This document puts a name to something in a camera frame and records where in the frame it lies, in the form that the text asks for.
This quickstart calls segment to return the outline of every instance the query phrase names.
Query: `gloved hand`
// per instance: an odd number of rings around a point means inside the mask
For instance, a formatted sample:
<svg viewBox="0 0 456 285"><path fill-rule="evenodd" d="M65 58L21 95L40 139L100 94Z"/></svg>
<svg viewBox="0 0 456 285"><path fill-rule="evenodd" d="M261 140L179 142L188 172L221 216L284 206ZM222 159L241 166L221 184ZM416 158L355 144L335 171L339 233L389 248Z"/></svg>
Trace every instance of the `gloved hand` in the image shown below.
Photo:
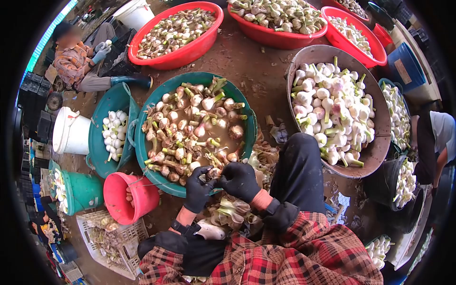
<svg viewBox="0 0 456 285"><path fill-rule="evenodd" d="M195 214L201 212L204 204L209 199L209 192L214 189L217 180L211 180L204 183L199 179L201 174L207 173L213 166L200 166L195 168L192 175L187 178L185 189L187 190L187 197L185 198L184 207Z"/></svg>
<svg viewBox="0 0 456 285"><path fill-rule="evenodd" d="M100 61L106 58L106 55L111 52L111 47L105 47L104 49L101 49L95 54L95 56L92 58L93 62L95 64L98 64Z"/></svg>
<svg viewBox="0 0 456 285"><path fill-rule="evenodd" d="M228 194L246 203L252 202L261 190L256 182L253 167L239 162L231 162L224 167L217 187L223 188Z"/></svg>
<svg viewBox="0 0 456 285"><path fill-rule="evenodd" d="M99 44L97 44L97 46L95 47L94 51L95 53L99 52L100 50L104 49L105 47L107 46L106 42L103 41Z"/></svg>

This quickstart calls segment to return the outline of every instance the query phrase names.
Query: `rubber boot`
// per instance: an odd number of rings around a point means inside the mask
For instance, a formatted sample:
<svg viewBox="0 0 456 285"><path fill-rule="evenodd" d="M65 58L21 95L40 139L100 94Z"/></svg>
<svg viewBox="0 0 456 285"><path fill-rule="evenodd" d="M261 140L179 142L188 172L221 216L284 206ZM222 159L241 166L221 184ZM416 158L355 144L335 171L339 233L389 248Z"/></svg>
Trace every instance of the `rubber boot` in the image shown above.
<svg viewBox="0 0 456 285"><path fill-rule="evenodd" d="M132 83L138 86L141 86L145 89L152 88L152 84L154 83L154 79L151 76L145 76L140 73L135 73L130 76L112 76L111 77L111 86L114 86L118 83L125 82L127 84Z"/></svg>

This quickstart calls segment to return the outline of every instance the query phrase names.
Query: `muddy water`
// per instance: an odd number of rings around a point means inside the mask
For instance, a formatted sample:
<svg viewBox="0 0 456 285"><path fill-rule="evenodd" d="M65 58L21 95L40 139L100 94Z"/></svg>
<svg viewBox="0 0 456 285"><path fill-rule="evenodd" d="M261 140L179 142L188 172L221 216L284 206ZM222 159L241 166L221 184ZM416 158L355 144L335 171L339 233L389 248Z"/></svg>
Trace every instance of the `muddy water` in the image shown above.
<svg viewBox="0 0 456 285"><path fill-rule="evenodd" d="M185 114L185 110L184 110L185 108L187 108L190 105L190 102L185 97L184 97L184 101L185 101L185 107L183 109L175 110L177 112L177 114L178 114L178 118L176 120L176 124L178 124L183 119L185 119L187 121L192 120L192 118L189 118L187 116L187 114ZM208 112L215 113L215 108L216 107L223 107L223 104L221 102L218 102L218 104L217 103L214 104L213 108L211 110L209 110ZM204 110L204 108L202 107L201 104L199 106L197 106L197 108L200 111ZM228 154L230 154L232 152L235 152L239 148L239 145L240 145L241 141L244 139L244 138L241 138L241 139L238 139L238 140L233 140L233 139L231 139L229 137L229 134L228 134L229 128L231 126L236 125L236 124L242 126L244 128L244 130L245 130L246 129L246 125L245 125L245 123L242 120L235 119L235 120L229 121L228 120L228 116L223 117L223 119L228 122L227 127L225 129L220 128L217 125L212 125L210 123L210 119L209 119L207 121L207 123L205 124L205 126L206 126L205 127L205 129L206 129L205 135L198 139L198 142L206 142L208 138L213 138L213 139L220 138L220 146L215 148L215 149L214 148L208 149L207 147L202 146L202 156L196 160L199 163L201 163L202 166L210 164L209 160L204 157L205 153L209 153L209 151L211 151L212 153L215 154L216 152L218 152L220 150L225 150L227 155L228 155ZM152 143L151 142L148 142L147 140L145 140L145 145L146 145L146 151L149 151L150 149L152 149ZM157 150L160 151L161 149L162 149L161 142L158 142Z"/></svg>

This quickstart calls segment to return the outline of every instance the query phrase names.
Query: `black pants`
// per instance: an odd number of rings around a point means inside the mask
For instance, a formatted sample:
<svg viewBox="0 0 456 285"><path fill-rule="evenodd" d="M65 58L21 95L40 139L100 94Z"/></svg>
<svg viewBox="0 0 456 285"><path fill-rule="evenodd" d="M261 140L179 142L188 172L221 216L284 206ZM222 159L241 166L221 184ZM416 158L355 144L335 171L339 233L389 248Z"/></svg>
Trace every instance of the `black pants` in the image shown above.
<svg viewBox="0 0 456 285"><path fill-rule="evenodd" d="M325 213L323 173L317 141L310 135L292 135L280 150L270 194L281 203L289 202L301 211ZM154 247L154 237L142 241L138 255L142 259ZM182 267L184 275L210 276L223 260L227 240L204 240L200 235L188 238Z"/></svg>
<svg viewBox="0 0 456 285"><path fill-rule="evenodd" d="M435 177L435 137L429 111L420 114L416 125L419 162L415 166L416 180L420 184L432 184Z"/></svg>

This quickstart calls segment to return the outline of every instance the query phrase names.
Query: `red plastic basin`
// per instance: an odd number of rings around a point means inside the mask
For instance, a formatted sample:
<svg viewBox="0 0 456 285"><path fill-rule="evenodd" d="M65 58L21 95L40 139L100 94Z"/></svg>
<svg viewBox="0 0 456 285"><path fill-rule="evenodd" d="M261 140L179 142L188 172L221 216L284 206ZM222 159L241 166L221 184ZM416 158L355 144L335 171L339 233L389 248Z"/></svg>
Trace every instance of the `red plastic basin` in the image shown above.
<svg viewBox="0 0 456 285"><path fill-rule="evenodd" d="M378 23L375 24L375 27L372 32L377 37L377 39L380 41L380 43L382 44L382 46L384 48L386 48L389 44L394 43L391 36Z"/></svg>
<svg viewBox="0 0 456 285"><path fill-rule="evenodd" d="M170 15L186 10L201 8L203 10L215 12L215 17L217 20L214 25L204 34L202 34L196 40L190 42L188 45L179 48L178 50L163 55L161 57L156 57L152 59L139 59L136 57L138 53L138 45L143 39L143 36L150 32L150 30L158 24L159 21L163 18L167 18ZM217 28L223 21L223 10L217 4L211 2L190 2L181 4L168 10L161 12L156 15L152 20L145 24L133 37L131 40L131 47L128 48L128 58L130 61L136 65L149 65L152 68L159 70L170 70L183 67L205 54L214 44L217 38Z"/></svg>
<svg viewBox="0 0 456 285"><path fill-rule="evenodd" d="M369 22L369 17L367 17L367 15L366 15L367 18L363 18L360 15L356 14L355 12L351 12L348 8L345 8L342 4L340 4L336 0L321 0L321 3L323 4L323 6L336 7L338 9L341 9L342 11L350 13L351 15L355 16L355 18L357 18L360 21Z"/></svg>
<svg viewBox="0 0 456 285"><path fill-rule="evenodd" d="M233 5L228 4L228 11ZM239 28L242 32L254 41L264 44L269 47L275 47L283 50L294 50L310 45L310 43L319 37L322 37L328 31L328 26L325 26L320 31L311 35L302 35L288 33L284 31L274 31L260 25L255 25L252 22L246 21L243 17L239 17L236 13L229 13L239 23Z"/></svg>
<svg viewBox="0 0 456 285"><path fill-rule="evenodd" d="M377 37L367 28L360 20L352 16L351 14L342 11L340 9L325 6L321 9L323 17L328 21L328 32L326 38L329 42L343 51L348 52L354 58L359 60L365 67L371 68L376 65L384 66L387 63L386 52ZM371 53L374 58L370 58L362 52L356 45L349 41L338 29L329 21L328 16L340 17L342 19L347 18L347 24L352 23L358 30L362 31L362 34L368 38Z"/></svg>

